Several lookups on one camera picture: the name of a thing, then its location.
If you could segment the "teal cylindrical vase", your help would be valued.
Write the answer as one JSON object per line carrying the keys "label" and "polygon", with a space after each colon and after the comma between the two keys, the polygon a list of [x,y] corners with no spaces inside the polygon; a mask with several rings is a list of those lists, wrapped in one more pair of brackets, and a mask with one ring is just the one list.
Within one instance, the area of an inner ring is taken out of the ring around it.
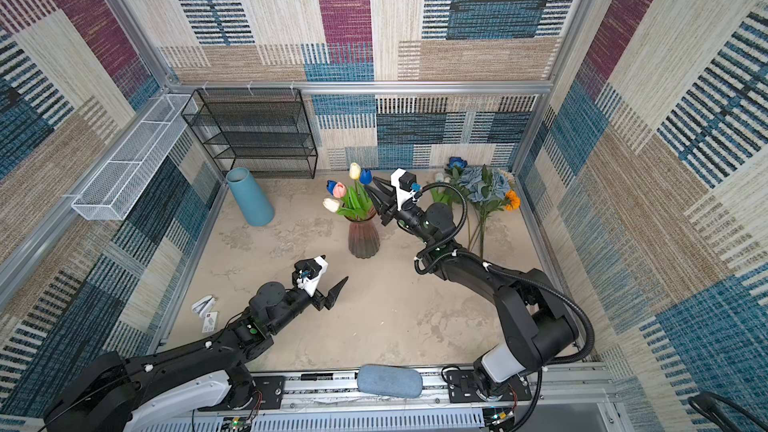
{"label": "teal cylindrical vase", "polygon": [[275,210],[272,204],[248,169],[234,168],[227,173],[226,180],[240,211],[250,226],[265,226],[274,219]]}

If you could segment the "red ribbed glass vase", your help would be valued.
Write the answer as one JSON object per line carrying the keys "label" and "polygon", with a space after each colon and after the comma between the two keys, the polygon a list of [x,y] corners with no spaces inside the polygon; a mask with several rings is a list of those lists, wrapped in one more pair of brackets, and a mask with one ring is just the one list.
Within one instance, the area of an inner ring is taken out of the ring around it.
{"label": "red ribbed glass vase", "polygon": [[373,257],[380,248],[380,237],[374,223],[376,212],[369,210],[364,219],[349,219],[348,249],[359,259]]}

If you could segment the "blue-grey artificial rose bunch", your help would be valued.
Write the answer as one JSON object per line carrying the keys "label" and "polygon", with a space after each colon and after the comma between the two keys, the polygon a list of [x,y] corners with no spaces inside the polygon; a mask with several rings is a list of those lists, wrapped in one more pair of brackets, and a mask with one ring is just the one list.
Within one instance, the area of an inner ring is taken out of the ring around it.
{"label": "blue-grey artificial rose bunch", "polygon": [[468,165],[463,171],[446,169],[446,173],[452,178],[451,184],[475,211],[477,225],[470,234],[468,249],[483,257],[488,219],[495,212],[507,211],[504,209],[505,195],[514,190],[511,181],[500,169],[487,165]]}

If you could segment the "orange artificial flower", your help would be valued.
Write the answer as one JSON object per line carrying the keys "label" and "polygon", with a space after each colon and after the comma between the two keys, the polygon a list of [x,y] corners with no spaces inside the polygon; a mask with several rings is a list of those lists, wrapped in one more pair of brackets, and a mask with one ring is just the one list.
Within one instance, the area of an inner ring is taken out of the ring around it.
{"label": "orange artificial flower", "polygon": [[505,198],[506,198],[506,204],[504,205],[505,210],[513,211],[520,208],[521,199],[514,190],[508,191],[505,195]]}

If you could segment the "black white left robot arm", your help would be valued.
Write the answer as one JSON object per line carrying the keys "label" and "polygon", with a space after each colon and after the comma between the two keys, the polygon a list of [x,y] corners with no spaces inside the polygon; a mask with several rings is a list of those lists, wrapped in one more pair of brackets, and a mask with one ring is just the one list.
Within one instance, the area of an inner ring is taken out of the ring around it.
{"label": "black white left robot arm", "polygon": [[45,409],[46,431],[127,431],[185,410],[238,410],[256,386],[247,368],[274,336],[308,307],[332,309],[344,281],[308,294],[279,282],[262,285],[248,306],[213,335],[163,352],[105,353],[86,366]]}

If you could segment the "yellow artificial tulip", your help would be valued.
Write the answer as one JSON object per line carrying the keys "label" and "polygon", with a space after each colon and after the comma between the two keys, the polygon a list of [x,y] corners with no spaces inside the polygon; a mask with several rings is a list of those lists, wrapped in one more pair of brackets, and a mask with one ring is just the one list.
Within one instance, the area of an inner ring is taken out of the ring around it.
{"label": "yellow artificial tulip", "polygon": [[357,164],[356,162],[352,162],[350,164],[350,169],[349,169],[349,177],[352,180],[351,194],[354,199],[357,215],[359,216],[360,219],[365,219],[367,217],[368,207],[363,197],[363,190],[360,188],[361,183],[359,182],[359,179],[360,179],[361,173],[362,173],[362,168],[360,167],[360,165]]}

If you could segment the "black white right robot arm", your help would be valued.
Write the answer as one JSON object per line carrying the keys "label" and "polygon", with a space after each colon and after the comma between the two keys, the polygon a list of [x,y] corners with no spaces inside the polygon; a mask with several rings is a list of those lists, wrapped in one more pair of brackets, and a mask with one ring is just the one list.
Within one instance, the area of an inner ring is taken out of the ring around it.
{"label": "black white right robot arm", "polygon": [[456,237],[466,224],[467,204],[460,217],[445,203],[427,209],[418,204],[425,192],[439,186],[420,186],[414,174],[398,169],[388,180],[371,178],[364,188],[383,224],[394,222],[423,242],[414,258],[418,274],[462,285],[495,306],[503,340],[473,365],[478,396],[498,401],[513,377],[587,358],[596,336],[586,312],[554,288],[543,271],[508,269],[460,245]]}

